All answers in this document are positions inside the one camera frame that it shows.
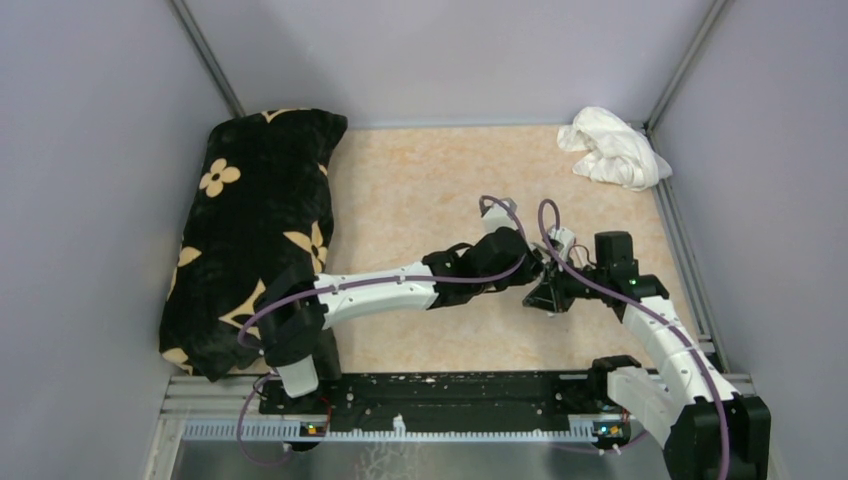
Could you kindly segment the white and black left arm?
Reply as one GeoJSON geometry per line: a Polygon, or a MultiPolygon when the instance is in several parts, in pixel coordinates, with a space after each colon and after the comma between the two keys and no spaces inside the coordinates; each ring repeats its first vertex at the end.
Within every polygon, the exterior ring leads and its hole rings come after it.
{"type": "Polygon", "coordinates": [[[322,360],[336,325],[391,311],[454,307],[473,298],[535,281],[542,259],[521,232],[498,227],[477,243],[458,243],[409,265],[366,274],[310,273],[288,267],[255,302],[251,325],[257,348],[283,387],[283,401],[297,413],[319,404],[321,369],[340,375],[336,360],[322,360]]]}

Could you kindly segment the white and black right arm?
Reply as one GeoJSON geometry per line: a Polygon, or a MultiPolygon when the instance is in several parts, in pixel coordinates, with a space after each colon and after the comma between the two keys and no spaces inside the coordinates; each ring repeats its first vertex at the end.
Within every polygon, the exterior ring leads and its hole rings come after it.
{"type": "Polygon", "coordinates": [[[710,362],[662,282],[641,274],[632,236],[596,234],[595,260],[583,268],[568,258],[573,232],[552,228],[543,241],[548,260],[525,304],[560,313],[577,299],[602,301],[639,340],[657,371],[651,376],[631,360],[601,358],[586,385],[589,404],[600,412],[621,406],[634,415],[661,445],[672,479],[767,478],[767,405],[758,396],[743,395],[710,362]]]}

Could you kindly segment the white crumpled cloth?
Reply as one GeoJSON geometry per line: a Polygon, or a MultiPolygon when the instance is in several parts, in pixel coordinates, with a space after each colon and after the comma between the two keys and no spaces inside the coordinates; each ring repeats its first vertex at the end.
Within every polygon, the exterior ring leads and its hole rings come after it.
{"type": "Polygon", "coordinates": [[[556,142],[566,153],[584,154],[572,172],[592,182],[644,191],[673,174],[644,134],[603,107],[581,109],[558,129],[556,142]]]}

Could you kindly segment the black floral blanket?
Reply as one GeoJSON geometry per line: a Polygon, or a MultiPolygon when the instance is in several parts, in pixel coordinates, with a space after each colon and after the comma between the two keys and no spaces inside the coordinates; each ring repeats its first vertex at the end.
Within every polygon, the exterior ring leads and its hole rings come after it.
{"type": "Polygon", "coordinates": [[[213,382],[258,361],[259,297],[293,264],[326,267],[328,173],[347,128],[326,110],[279,109],[212,129],[162,310],[166,361],[213,382]]]}

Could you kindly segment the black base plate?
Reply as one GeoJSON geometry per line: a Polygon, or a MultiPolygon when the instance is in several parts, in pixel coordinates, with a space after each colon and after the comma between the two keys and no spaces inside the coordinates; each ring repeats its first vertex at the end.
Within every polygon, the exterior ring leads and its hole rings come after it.
{"type": "Polygon", "coordinates": [[[271,380],[259,398],[262,414],[316,415],[343,432],[387,430],[397,417],[416,432],[565,431],[583,420],[600,439],[628,438],[634,426],[577,371],[346,373],[300,398],[271,380]]]}

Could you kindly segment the aluminium corner post right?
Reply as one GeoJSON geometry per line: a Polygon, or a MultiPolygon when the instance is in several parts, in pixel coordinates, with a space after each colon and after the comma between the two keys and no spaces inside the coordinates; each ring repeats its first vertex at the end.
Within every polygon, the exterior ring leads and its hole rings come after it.
{"type": "Polygon", "coordinates": [[[733,4],[733,0],[714,0],[710,3],[709,9],[684,50],[672,76],[663,88],[647,120],[643,123],[643,131],[648,138],[651,138],[660,126],[683,81],[694,68],[706,43],[733,4]]]}

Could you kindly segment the aluminium corner post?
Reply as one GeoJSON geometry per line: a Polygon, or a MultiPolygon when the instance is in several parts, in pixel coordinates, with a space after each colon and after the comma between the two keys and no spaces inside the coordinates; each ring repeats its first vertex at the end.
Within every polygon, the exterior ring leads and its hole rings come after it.
{"type": "Polygon", "coordinates": [[[230,116],[233,118],[244,117],[246,115],[245,109],[204,35],[199,22],[191,11],[188,2],[185,0],[167,0],[166,3],[184,31],[188,42],[199,58],[213,87],[224,102],[230,116]]]}
{"type": "Polygon", "coordinates": [[[709,9],[684,50],[672,76],[663,88],[647,120],[643,123],[643,131],[648,138],[651,138],[660,126],[683,81],[694,68],[706,43],[733,4],[733,0],[714,0],[710,3],[709,9]]]}

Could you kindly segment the aluminium corner post left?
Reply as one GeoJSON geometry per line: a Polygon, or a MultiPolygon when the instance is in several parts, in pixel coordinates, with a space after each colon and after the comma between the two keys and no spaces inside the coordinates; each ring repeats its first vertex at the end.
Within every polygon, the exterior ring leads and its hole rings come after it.
{"type": "Polygon", "coordinates": [[[199,58],[213,87],[224,102],[230,116],[233,118],[244,117],[246,115],[245,109],[204,35],[199,22],[191,11],[188,2],[185,0],[167,0],[166,3],[184,31],[188,42],[199,58]]]}

